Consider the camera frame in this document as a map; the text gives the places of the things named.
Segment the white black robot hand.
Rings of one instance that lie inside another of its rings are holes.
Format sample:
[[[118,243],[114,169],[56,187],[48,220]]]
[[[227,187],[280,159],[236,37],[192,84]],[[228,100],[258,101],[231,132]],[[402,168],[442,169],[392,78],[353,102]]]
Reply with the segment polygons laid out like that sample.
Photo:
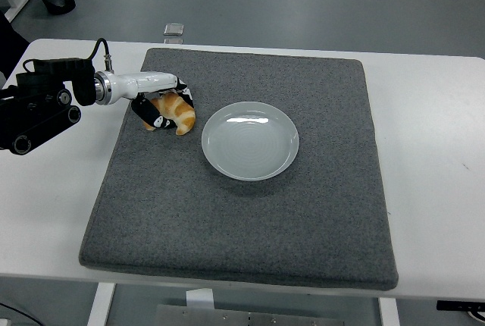
[[[189,87],[173,74],[145,72],[114,75],[107,73],[104,103],[131,101],[133,112],[149,131],[176,128],[176,135],[191,131],[196,112]]]

